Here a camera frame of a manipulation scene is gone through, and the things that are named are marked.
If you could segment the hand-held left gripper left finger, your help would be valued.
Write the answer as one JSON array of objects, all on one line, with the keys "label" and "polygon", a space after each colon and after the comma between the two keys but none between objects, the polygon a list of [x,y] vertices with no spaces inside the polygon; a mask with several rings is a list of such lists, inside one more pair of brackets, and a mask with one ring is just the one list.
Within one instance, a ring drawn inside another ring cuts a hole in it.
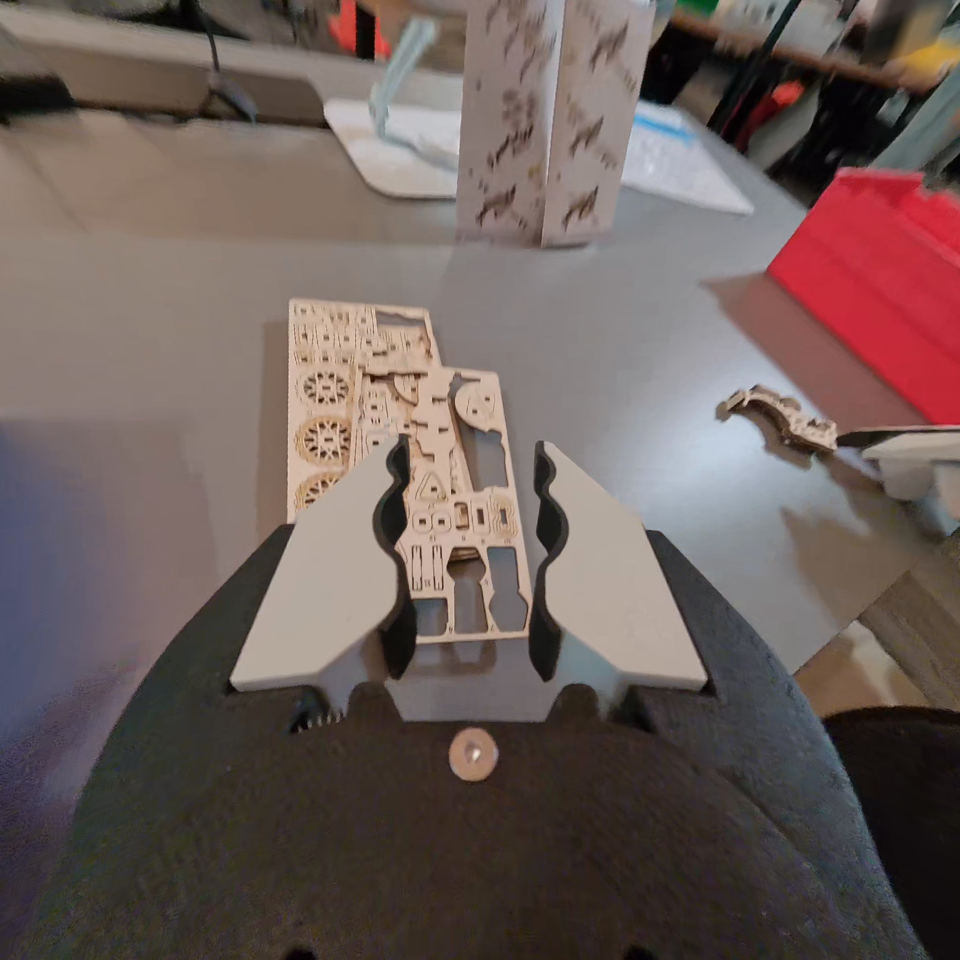
[{"label": "hand-held left gripper left finger", "polygon": [[401,678],[417,618],[398,543],[407,527],[409,439],[390,435],[295,520],[229,682],[303,688],[326,714],[354,690]]}]

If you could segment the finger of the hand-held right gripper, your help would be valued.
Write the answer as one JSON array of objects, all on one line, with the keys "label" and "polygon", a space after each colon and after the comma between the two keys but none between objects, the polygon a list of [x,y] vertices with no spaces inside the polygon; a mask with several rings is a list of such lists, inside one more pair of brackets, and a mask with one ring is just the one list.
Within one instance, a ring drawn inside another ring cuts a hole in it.
[{"label": "finger of the hand-held right gripper", "polygon": [[871,426],[837,436],[872,465],[888,498],[909,504],[944,535],[959,526],[959,427]]}]

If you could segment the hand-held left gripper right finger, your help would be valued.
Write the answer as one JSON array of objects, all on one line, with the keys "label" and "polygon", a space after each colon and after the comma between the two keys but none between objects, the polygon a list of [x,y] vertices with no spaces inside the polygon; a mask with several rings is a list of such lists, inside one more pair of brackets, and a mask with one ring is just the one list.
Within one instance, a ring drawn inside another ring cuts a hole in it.
[{"label": "hand-held left gripper right finger", "polygon": [[633,687],[702,692],[708,671],[643,522],[551,441],[534,447],[534,492],[537,676],[589,687],[604,713]]}]

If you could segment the assembled layered wooden part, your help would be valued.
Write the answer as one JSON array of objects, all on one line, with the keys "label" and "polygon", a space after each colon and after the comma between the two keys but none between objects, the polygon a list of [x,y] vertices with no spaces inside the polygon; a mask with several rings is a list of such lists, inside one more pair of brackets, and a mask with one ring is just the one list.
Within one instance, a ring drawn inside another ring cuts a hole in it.
[{"label": "assembled layered wooden part", "polygon": [[715,412],[718,419],[726,419],[748,411],[761,414],[789,447],[823,455],[838,450],[837,425],[833,420],[810,414],[797,398],[761,384],[735,391],[717,405]]}]

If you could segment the laser-cut wooden part sheet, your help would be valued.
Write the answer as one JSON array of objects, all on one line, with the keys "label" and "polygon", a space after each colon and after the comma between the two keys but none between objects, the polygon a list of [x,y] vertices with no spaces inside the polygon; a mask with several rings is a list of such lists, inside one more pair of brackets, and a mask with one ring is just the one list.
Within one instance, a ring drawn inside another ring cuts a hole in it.
[{"label": "laser-cut wooden part sheet", "polygon": [[[498,376],[361,369],[355,385],[351,463],[407,437],[407,525],[396,550],[412,599],[446,611],[441,630],[418,628],[418,642],[526,639],[532,587]],[[470,430],[497,441],[502,483],[475,479],[463,444]]]}]

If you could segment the grey desk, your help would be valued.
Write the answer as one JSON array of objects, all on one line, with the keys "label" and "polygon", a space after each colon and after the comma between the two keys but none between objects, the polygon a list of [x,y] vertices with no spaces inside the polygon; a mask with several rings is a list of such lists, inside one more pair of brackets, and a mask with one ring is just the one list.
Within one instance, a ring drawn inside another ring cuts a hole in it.
[{"label": "grey desk", "polygon": [[912,421],[765,275],[805,211],[701,141],[738,217],[620,193],[604,241],[457,244],[315,128],[90,111],[2,129],[2,958],[141,679],[286,519],[290,299],[429,311],[498,374],[532,572],[534,446],[669,539],[788,670],[938,537],[851,462],[715,407],[763,384],[842,430]]}]

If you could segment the red plastic bin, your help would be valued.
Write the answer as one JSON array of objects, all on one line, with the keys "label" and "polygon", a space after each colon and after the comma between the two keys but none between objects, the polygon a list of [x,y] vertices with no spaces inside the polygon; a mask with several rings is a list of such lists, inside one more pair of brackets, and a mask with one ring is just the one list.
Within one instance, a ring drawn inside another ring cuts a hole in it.
[{"label": "red plastic bin", "polygon": [[958,426],[958,194],[842,168],[766,274],[930,424]]}]

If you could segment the stack of wooden kit boards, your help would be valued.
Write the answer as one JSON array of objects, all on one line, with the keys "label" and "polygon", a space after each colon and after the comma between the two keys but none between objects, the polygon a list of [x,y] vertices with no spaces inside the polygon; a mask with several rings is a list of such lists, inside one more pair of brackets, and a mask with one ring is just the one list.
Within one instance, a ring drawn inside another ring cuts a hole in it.
[{"label": "stack of wooden kit boards", "polygon": [[363,378],[416,403],[416,378],[442,365],[421,307],[293,298],[287,329],[286,521],[325,494],[363,452],[354,425]]}]

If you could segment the white printed paper sheet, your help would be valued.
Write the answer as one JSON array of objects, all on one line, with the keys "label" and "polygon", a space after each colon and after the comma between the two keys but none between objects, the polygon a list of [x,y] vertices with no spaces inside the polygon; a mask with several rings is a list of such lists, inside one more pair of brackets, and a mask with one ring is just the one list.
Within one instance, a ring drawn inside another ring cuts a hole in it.
[{"label": "white printed paper sheet", "polygon": [[685,116],[644,100],[633,115],[621,185],[702,210],[744,217],[755,211]]}]

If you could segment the black stand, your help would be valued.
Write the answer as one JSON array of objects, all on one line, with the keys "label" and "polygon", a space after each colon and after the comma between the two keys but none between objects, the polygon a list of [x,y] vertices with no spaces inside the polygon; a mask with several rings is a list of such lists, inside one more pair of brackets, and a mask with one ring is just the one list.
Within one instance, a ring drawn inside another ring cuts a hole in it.
[{"label": "black stand", "polygon": [[789,21],[801,4],[802,1],[786,3],[761,45],[750,54],[711,114],[707,124],[708,129],[727,144],[733,144],[737,140],[738,132],[746,120],[745,101],[761,77],[764,67],[770,61]]}]

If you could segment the white board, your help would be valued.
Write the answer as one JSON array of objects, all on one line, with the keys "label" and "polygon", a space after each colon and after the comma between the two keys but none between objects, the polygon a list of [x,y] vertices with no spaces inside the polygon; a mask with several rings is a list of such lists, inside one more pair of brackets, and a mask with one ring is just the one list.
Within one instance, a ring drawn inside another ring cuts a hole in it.
[{"label": "white board", "polygon": [[457,193],[461,110],[389,107],[378,135],[366,101],[330,99],[327,125],[367,187],[394,199],[451,201]]}]

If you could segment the pale teal object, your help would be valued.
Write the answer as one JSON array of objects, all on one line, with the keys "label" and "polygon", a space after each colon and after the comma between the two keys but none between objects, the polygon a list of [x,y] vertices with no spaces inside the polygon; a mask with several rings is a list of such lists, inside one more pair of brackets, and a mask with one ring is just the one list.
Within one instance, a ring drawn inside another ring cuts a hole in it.
[{"label": "pale teal object", "polygon": [[371,88],[367,100],[375,136],[384,143],[404,147],[416,154],[421,153],[419,144],[391,133],[388,126],[390,105],[407,77],[419,65],[426,50],[436,41],[437,35],[438,23],[435,18],[422,15],[411,17],[392,47],[383,77]]}]

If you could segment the grey rounded panel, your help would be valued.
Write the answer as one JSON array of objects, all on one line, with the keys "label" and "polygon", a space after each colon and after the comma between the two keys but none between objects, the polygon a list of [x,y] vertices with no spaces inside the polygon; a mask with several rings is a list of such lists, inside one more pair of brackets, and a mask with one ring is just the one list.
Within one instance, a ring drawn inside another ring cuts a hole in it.
[{"label": "grey rounded panel", "polygon": [[[239,118],[215,97],[204,31],[115,21],[2,2],[2,31],[36,57],[84,109],[129,114]],[[215,33],[222,77],[256,110],[258,122],[322,129],[321,94],[309,75],[318,54]]]}]

